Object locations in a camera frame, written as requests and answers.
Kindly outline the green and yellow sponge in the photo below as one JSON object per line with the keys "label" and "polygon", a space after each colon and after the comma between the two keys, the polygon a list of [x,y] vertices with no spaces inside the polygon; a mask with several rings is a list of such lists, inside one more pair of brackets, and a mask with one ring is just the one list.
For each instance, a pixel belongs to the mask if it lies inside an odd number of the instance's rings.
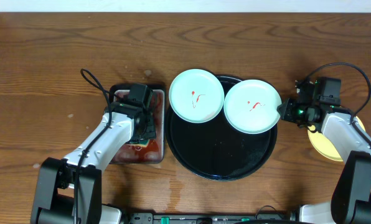
{"label": "green and yellow sponge", "polygon": [[148,139],[142,139],[135,142],[129,142],[128,146],[130,146],[132,149],[140,151],[142,148],[147,147],[149,144]]}

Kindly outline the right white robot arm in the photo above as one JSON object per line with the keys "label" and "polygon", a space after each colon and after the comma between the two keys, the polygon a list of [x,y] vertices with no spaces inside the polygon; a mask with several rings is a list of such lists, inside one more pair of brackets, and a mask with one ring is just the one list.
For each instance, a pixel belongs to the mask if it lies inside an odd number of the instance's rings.
{"label": "right white robot arm", "polygon": [[371,137],[356,115],[340,105],[341,81],[298,81],[298,97],[277,107],[280,118],[327,138],[345,163],[331,201],[305,205],[299,220],[310,223],[371,223]]}

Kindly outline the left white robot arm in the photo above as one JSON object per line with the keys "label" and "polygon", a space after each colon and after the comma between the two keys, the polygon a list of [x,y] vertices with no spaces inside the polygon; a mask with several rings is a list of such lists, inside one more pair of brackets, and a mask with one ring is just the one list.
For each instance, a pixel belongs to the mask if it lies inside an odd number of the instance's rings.
{"label": "left white robot arm", "polygon": [[39,169],[31,223],[120,223],[120,209],[102,203],[102,174],[119,148],[144,139],[152,121],[150,100],[110,103],[101,123],[63,159]]}

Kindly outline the yellow plate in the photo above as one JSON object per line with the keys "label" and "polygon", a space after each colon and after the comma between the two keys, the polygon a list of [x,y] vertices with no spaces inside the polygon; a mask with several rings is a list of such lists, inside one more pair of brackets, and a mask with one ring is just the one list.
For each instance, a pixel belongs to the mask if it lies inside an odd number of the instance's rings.
{"label": "yellow plate", "polygon": [[351,151],[369,151],[366,140],[352,126],[351,115],[328,114],[322,125],[309,127],[312,146],[324,157],[346,162]]}

